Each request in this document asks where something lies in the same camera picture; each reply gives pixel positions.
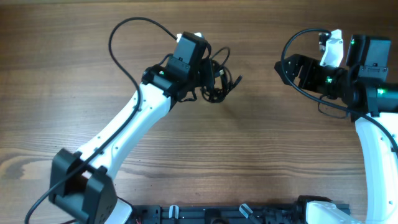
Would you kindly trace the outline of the black USB cable long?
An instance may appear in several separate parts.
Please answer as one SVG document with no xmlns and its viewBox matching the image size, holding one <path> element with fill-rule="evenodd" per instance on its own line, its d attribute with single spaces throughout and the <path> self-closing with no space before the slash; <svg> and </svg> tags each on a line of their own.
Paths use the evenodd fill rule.
<svg viewBox="0 0 398 224">
<path fill-rule="evenodd" d="M 227 51 L 226 58 L 219 63 L 214 58 L 224 50 Z M 222 47 L 209 58 L 213 63 L 215 85 L 212 91 L 208 91 L 206 93 L 201 92 L 202 97 L 209 103 L 221 103 L 242 80 L 242 75 L 240 75 L 236 80 L 233 80 L 229 68 L 225 66 L 230 53 L 231 49 L 229 47 Z"/>
</svg>

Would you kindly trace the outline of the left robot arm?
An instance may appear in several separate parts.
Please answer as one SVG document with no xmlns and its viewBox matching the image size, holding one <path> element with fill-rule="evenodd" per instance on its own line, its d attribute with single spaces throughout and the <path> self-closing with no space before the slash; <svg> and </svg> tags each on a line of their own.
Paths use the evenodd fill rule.
<svg viewBox="0 0 398 224">
<path fill-rule="evenodd" d="M 133 207 L 119 198 L 114 179 L 122 163 L 150 128 L 176 103 L 188 101 L 209 76 L 202 70 L 209 43 L 200 33 L 177 34 L 165 66 L 147 68 L 127 105 L 93 139 L 52 160 L 49 201 L 77 223 L 127 223 Z"/>
</svg>

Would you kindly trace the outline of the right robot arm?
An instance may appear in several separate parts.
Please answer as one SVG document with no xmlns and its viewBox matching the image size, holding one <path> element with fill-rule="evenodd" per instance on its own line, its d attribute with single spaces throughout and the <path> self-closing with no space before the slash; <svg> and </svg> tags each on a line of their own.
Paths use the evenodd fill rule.
<svg viewBox="0 0 398 224">
<path fill-rule="evenodd" d="M 319 30 L 321 60 L 300 54 L 282 56 L 275 70 L 286 85 L 322 104 L 341 99 L 341 110 L 354 123 L 366 172 L 366 223 L 397 223 L 397 84 L 386 82 L 391 40 L 353 35 L 346 67 L 341 68 L 343 40 L 339 30 Z"/>
</svg>

